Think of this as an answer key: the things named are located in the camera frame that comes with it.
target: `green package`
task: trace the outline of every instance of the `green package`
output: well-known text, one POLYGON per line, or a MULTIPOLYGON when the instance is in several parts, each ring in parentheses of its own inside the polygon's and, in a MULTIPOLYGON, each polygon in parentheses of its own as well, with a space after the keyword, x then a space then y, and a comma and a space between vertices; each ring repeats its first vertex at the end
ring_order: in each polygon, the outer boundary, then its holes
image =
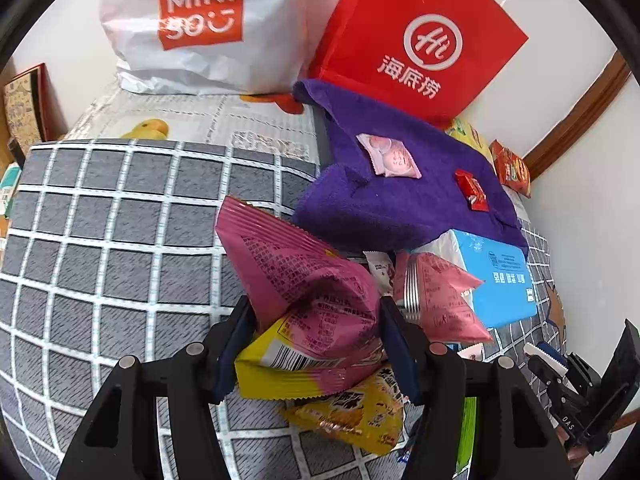
POLYGON ((462 415, 462 429, 460 430, 460 445, 458 446, 458 460, 456 474, 458 474, 471 460, 476 436, 476 406, 475 397, 465 398, 465 409, 462 415))

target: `gray cloth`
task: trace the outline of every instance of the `gray cloth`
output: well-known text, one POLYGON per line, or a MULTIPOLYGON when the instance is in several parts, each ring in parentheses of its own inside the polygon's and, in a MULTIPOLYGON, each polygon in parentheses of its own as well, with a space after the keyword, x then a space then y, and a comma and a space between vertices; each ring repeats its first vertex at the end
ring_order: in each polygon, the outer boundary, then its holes
MULTIPOLYGON (((119 357, 171 356, 231 312, 243 290, 214 236, 220 199, 231 193, 287 219, 317 171, 298 160, 180 142, 33 148, 0 274, 0 403, 35 479, 56 475, 119 357)), ((530 251, 534 280, 551 280, 546 240, 528 224, 524 233, 537 249, 530 251)), ((544 286, 537 293, 543 306, 544 286)), ((486 357, 507 353, 520 366, 525 340, 557 337, 539 316, 493 334, 486 357)), ((530 382, 547 407, 540 382, 530 382)), ((401 476, 395 453, 378 458, 299 431, 283 420, 285 405, 242 399, 236 390, 212 407, 232 478, 401 476)), ((407 407, 400 446, 420 412, 407 407)), ((177 479, 165 399, 158 416, 164 475, 177 479)))

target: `purple towel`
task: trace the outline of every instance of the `purple towel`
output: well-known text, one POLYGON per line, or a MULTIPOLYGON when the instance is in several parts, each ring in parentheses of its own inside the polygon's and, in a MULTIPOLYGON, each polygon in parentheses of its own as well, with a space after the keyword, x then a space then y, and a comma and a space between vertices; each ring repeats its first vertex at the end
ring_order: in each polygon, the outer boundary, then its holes
POLYGON ((342 250, 413 249, 459 229, 529 248, 511 200, 487 160, 430 124, 373 99, 320 80, 303 80, 296 97, 327 111, 335 163, 297 204, 292 222, 342 250), (421 179, 376 176, 356 140, 358 134, 401 140, 421 179), (472 173, 486 193, 490 212, 471 211, 454 178, 472 173))

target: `white circle logo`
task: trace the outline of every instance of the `white circle logo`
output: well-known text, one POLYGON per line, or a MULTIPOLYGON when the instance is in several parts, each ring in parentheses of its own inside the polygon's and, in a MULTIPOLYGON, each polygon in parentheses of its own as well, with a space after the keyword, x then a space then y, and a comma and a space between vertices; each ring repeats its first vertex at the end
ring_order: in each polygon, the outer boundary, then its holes
POLYGON ((404 50, 420 68, 444 70, 460 57, 462 34, 449 18, 439 14, 424 14, 415 18, 404 30, 404 50))

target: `metal screw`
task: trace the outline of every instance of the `metal screw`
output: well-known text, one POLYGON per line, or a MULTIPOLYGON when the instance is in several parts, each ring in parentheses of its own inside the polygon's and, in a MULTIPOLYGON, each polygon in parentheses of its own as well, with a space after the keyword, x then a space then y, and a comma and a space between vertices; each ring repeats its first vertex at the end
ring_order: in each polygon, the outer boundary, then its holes
POLYGON ((513 368, 513 359, 506 355, 501 355, 498 357, 498 364, 505 370, 509 370, 510 368, 513 368))
POLYGON ((447 346, 442 343, 431 343, 429 345, 429 351, 435 355, 444 355, 447 353, 447 346))
POLYGON ((191 343, 187 346, 187 354, 189 355, 199 355, 202 354, 204 350, 204 345, 202 343, 191 343))
POLYGON ((136 358, 133 357, 133 355, 125 355, 122 359, 120 359, 120 361, 118 361, 120 368, 124 369, 131 368, 135 363, 136 358))

